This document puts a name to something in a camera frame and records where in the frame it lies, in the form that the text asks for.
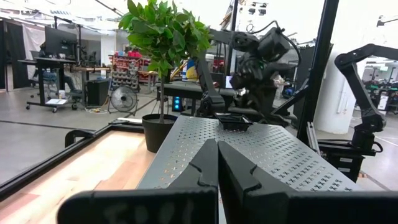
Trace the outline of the black desk monitor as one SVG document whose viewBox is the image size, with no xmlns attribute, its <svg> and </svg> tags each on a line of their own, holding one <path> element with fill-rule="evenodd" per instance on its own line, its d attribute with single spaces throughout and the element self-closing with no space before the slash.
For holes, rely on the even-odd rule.
<svg viewBox="0 0 398 224">
<path fill-rule="evenodd" d="M 76 58 L 77 36 L 70 32 L 50 27 L 45 28 L 45 53 L 64 54 L 66 58 Z"/>
</svg>

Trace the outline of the black floor fan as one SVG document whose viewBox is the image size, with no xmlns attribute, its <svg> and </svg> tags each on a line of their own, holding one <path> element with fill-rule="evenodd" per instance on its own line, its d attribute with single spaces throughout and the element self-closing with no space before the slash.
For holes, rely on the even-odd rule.
<svg viewBox="0 0 398 224">
<path fill-rule="evenodd" d="M 137 106 L 137 102 L 137 94 L 130 86 L 122 85 L 111 92 L 111 106 L 118 112 L 130 112 Z"/>
</svg>

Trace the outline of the black small square plate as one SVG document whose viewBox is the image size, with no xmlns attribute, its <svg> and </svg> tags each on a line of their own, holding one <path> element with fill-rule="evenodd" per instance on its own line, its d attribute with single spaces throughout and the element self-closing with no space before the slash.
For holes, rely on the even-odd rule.
<svg viewBox="0 0 398 224">
<path fill-rule="evenodd" d="M 253 122 L 243 114 L 215 113 L 215 117 L 222 124 L 224 130 L 247 131 Z"/>
</svg>

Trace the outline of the black work table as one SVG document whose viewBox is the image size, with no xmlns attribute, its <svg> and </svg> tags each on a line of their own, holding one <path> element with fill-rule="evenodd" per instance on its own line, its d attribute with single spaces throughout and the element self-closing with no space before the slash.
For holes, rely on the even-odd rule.
<svg viewBox="0 0 398 224">
<path fill-rule="evenodd" d="M 215 113 L 224 113 L 228 110 L 236 96 L 231 88 L 214 87 L 214 84 L 176 81 L 155 87 L 166 96 L 188 98 L 193 100 L 192 109 L 197 117 L 212 117 Z"/>
</svg>

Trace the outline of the black plant pot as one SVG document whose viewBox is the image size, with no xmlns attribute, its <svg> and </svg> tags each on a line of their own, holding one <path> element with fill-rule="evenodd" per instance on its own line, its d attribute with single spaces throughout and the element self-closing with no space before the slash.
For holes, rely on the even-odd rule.
<svg viewBox="0 0 398 224">
<path fill-rule="evenodd" d="M 148 151 L 157 153 L 176 120 L 177 117 L 171 114 L 164 115 L 163 123 L 160 122 L 160 114 L 147 114 L 142 117 Z"/>
</svg>

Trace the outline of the black rolling desk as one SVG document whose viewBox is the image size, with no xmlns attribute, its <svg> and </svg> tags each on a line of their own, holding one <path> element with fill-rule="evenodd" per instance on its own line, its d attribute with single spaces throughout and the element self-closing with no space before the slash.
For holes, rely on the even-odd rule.
<svg viewBox="0 0 398 224">
<path fill-rule="evenodd" d="M 67 60 L 67 59 L 55 59 L 55 58 L 45 58 L 45 57 L 36 57 L 33 60 L 18 60 L 18 62 L 23 63 L 25 65 L 34 65 L 37 71 L 38 75 L 38 85 L 39 85 L 39 102 L 32 102 L 32 101 L 27 101 L 26 102 L 26 110 L 29 110 L 31 106 L 41 106 L 41 107 L 46 107 L 46 108 L 51 108 L 52 113 L 56 113 L 58 109 L 58 104 L 55 103 L 48 103 L 49 100 L 45 99 L 44 95 L 44 70 L 47 68 L 52 68 L 55 69 L 58 72 L 58 78 L 57 78 L 57 86 L 59 90 L 64 90 L 65 89 L 65 82 L 64 82 L 64 76 L 65 76 L 65 69 L 64 66 L 65 64 L 69 65 L 74 65 L 76 64 L 76 61 L 73 60 Z"/>
</svg>

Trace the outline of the black vertical frame post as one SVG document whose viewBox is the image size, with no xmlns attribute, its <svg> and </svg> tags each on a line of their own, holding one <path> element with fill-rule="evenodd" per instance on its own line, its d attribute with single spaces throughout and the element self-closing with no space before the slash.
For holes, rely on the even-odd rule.
<svg viewBox="0 0 398 224">
<path fill-rule="evenodd" d="M 331 52 L 330 40 L 335 25 L 338 5 L 339 0 L 324 0 L 322 15 L 318 27 L 317 41 L 315 43 L 313 60 L 307 82 L 307 90 L 304 95 L 303 111 L 297 131 L 297 138 L 307 146 L 310 145 L 307 127 L 308 123 L 313 122 L 315 116 L 322 77 Z"/>
</svg>

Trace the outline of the green leafy plant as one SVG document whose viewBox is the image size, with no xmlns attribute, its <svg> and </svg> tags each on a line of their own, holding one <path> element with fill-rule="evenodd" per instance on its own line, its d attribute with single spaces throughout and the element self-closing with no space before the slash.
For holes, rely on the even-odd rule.
<svg viewBox="0 0 398 224">
<path fill-rule="evenodd" d="M 211 47 L 212 35 L 210 28 L 192 12 L 178 10 L 175 3 L 167 1 L 146 0 L 141 4 L 127 0 L 127 13 L 122 16 L 118 28 L 129 33 L 129 43 L 150 58 L 148 69 L 158 73 L 160 123 L 164 122 L 165 81 L 183 60 L 194 59 L 197 74 L 211 85 L 205 54 Z"/>
</svg>

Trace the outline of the grey perforated metal shelf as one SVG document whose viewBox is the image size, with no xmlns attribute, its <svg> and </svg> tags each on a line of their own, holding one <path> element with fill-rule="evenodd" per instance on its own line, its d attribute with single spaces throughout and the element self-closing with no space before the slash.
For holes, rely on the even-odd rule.
<svg viewBox="0 0 398 224">
<path fill-rule="evenodd" d="M 295 190 L 360 190 L 360 186 L 281 126 L 255 123 L 247 131 L 225 131 L 216 119 L 188 116 L 178 117 L 138 187 L 168 187 L 207 139 L 227 142 Z"/>
</svg>

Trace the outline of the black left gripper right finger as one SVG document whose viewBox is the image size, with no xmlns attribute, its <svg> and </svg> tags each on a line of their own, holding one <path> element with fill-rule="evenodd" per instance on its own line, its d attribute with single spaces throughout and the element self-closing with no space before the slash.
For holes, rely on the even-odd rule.
<svg viewBox="0 0 398 224">
<path fill-rule="evenodd" d="M 398 192 L 295 190 L 220 141 L 227 224 L 398 224 Z"/>
</svg>

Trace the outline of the red parts drawer rack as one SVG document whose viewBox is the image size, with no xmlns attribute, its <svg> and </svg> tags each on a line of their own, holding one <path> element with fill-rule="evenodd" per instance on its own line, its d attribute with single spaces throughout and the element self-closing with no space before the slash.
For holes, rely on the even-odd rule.
<svg viewBox="0 0 398 224">
<path fill-rule="evenodd" d="M 126 85 L 135 91 L 140 91 L 140 84 L 149 82 L 147 66 L 150 60 L 142 56 L 136 57 L 137 53 L 119 55 L 115 53 L 108 55 L 111 62 L 111 88 Z"/>
</svg>

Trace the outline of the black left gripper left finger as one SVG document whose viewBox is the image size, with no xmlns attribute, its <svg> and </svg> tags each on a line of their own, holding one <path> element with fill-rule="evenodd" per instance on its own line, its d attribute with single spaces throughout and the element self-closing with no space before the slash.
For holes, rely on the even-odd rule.
<svg viewBox="0 0 398 224">
<path fill-rule="evenodd" d="M 62 203 L 58 224 L 218 224 L 218 145 L 208 139 L 165 189 L 85 191 Z"/>
</svg>

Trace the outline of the black aluminium table frame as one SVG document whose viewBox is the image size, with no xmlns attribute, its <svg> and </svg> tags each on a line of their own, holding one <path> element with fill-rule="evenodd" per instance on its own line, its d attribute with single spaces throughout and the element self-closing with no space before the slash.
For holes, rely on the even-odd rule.
<svg viewBox="0 0 398 224">
<path fill-rule="evenodd" d="M 71 156 L 74 156 L 86 146 L 92 144 L 110 131 L 143 134 L 144 128 L 141 122 L 114 120 L 97 131 L 88 131 L 85 129 L 73 129 L 69 131 L 65 135 L 64 150 L 28 168 L 0 185 L 0 202 L 14 195 L 42 175 L 53 170 L 59 164 L 66 161 Z"/>
</svg>

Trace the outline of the black computer tower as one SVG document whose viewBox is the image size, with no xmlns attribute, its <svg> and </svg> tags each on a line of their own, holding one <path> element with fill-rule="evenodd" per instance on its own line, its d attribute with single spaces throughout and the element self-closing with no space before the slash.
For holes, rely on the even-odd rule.
<svg viewBox="0 0 398 224">
<path fill-rule="evenodd" d="M 108 96 L 109 80 L 90 80 L 86 83 L 88 106 L 102 106 Z"/>
</svg>

